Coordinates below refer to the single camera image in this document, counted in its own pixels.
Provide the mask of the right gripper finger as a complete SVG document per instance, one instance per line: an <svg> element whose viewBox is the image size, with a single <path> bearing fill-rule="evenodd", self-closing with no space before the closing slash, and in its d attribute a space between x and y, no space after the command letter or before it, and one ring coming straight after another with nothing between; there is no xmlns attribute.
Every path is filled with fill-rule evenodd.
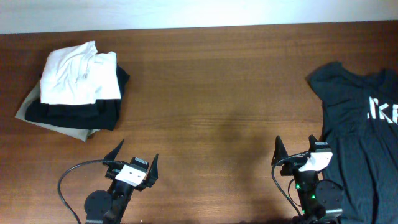
<svg viewBox="0 0 398 224"><path fill-rule="evenodd" d="M287 158L289 155L287 154L287 151L285 149L285 146L282 142L282 139L280 136L276 136L275 138L275 150L274 150L274 155L272 157L271 165L276 165L279 161L282 159Z"/></svg>
<svg viewBox="0 0 398 224"><path fill-rule="evenodd" d="M314 135L311 134L308 137L308 140L309 140L309 145L310 145L308 151L309 152L315 152L318 149L318 146L317 146L318 140L317 140L317 138Z"/></svg>

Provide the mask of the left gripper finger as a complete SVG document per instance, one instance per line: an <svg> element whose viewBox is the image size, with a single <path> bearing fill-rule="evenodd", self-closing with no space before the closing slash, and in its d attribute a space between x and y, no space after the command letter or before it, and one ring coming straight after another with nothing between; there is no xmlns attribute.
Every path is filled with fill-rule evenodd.
<svg viewBox="0 0 398 224"><path fill-rule="evenodd" d="M120 149L124 144L124 140L122 140L111 152L109 152L105 157L104 160L106 161L114 161L116 156L118 155Z"/></svg>
<svg viewBox="0 0 398 224"><path fill-rule="evenodd" d="M151 167L149 169L149 173L146 178L146 186L147 187L152 187L159 178L158 159L159 159L159 155L156 154L154 157L154 160L152 161Z"/></svg>

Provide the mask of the dark green Nike t-shirt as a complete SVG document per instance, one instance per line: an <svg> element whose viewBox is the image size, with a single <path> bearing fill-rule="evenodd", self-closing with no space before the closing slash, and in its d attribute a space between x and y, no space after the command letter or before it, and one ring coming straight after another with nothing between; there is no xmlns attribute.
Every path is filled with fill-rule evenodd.
<svg viewBox="0 0 398 224"><path fill-rule="evenodd" d="M343 186L341 223L397 223L397 72L357 75L332 62L308 83L333 151L324 176Z"/></svg>

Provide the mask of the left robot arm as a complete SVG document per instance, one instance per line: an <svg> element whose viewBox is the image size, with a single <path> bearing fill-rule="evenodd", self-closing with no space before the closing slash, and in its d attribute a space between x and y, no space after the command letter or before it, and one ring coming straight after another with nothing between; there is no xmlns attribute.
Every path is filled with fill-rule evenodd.
<svg viewBox="0 0 398 224"><path fill-rule="evenodd" d="M151 163L133 157L130 162L117 161L123 143L104 157L105 177L111 180L108 190L97 190L85 200L86 223L120 223L134 191L151 188L159 178L158 159Z"/></svg>

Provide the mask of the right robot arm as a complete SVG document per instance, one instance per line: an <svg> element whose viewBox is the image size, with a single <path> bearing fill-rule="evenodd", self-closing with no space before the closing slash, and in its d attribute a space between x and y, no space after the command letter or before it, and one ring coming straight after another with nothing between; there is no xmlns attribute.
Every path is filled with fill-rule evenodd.
<svg viewBox="0 0 398 224"><path fill-rule="evenodd" d="M275 150L271 161L271 177L276 187L297 212L294 223L338 223L343 209L343 187L328 179L320 179L331 162L332 149L327 142L315 136L308 137L307 151L288 155L280 136L275 138ZM285 192L275 176L275 168L281 166L282 176L292 176L299 203L295 203L290 192Z"/></svg>

